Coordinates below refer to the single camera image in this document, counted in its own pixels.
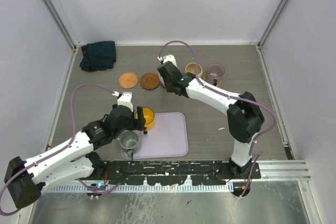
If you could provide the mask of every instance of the folded clothing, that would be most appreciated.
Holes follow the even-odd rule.
[[[83,59],[79,66],[87,72],[113,68],[117,60],[114,41],[101,41],[82,46]]]

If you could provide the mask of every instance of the round plate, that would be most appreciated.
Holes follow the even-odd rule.
[[[131,89],[138,83],[138,77],[135,73],[124,73],[119,78],[119,85],[124,89]]]
[[[140,79],[140,85],[144,89],[156,89],[160,85],[159,76],[156,73],[145,73]]]

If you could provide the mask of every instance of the wall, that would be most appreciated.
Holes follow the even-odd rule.
[[[71,57],[42,0],[0,0],[0,178],[10,159],[41,152]],[[6,191],[4,211],[15,209]],[[14,223],[17,215],[0,216]]]
[[[291,144],[307,161],[326,223],[336,191],[336,0],[290,0],[264,46]]]
[[[80,44],[247,44],[260,41],[280,0],[52,0]]]

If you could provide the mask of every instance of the cup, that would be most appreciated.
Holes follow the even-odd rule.
[[[203,76],[203,68],[201,67],[201,65],[198,65],[198,69],[197,69],[198,73],[198,77],[202,78]],[[185,66],[184,70],[183,70],[183,74],[186,74],[186,73],[193,73],[195,74],[196,73],[196,63],[189,63],[187,66]]]
[[[140,150],[142,142],[140,137],[133,131],[127,131],[120,138],[120,145],[124,152],[127,153],[129,161],[133,161],[133,154]]]
[[[205,81],[214,86],[222,84],[225,69],[220,64],[211,64],[208,66],[207,75]]]
[[[145,127],[147,131],[150,131],[155,126],[155,114],[150,108],[143,108],[143,117],[146,119]],[[138,119],[138,113],[135,114],[135,119]]]

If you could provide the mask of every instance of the wood grain surface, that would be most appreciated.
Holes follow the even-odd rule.
[[[160,85],[155,90],[144,90],[138,83],[134,88],[123,90],[119,77],[125,72],[134,72],[140,78],[146,72],[156,72],[160,46],[119,46],[114,68],[93,73],[82,71],[79,63],[82,53],[79,50],[72,69],[65,99],[59,115],[52,146],[69,139],[72,135],[70,97],[77,85],[96,83],[118,92],[133,92],[133,106],[150,107],[155,113],[182,112],[185,115],[189,142],[189,152],[184,157],[165,158],[182,159],[219,159],[228,160],[233,151],[233,138],[229,133],[227,118],[224,114],[200,101],[179,97],[167,93]],[[200,65],[206,74],[207,66],[220,63],[225,68],[222,89],[244,93],[251,92],[256,100],[271,108],[263,70],[255,46],[194,46],[199,55]],[[168,46],[163,55],[176,57],[178,68],[194,62],[192,53],[184,46]],[[77,131],[110,113],[116,97],[97,87],[84,87],[75,97],[75,115]],[[272,124],[271,116],[263,111],[265,123],[263,129]],[[260,159],[286,159],[278,129],[258,139],[254,153],[264,151]],[[97,150],[103,160],[122,159],[121,148],[117,140]]]

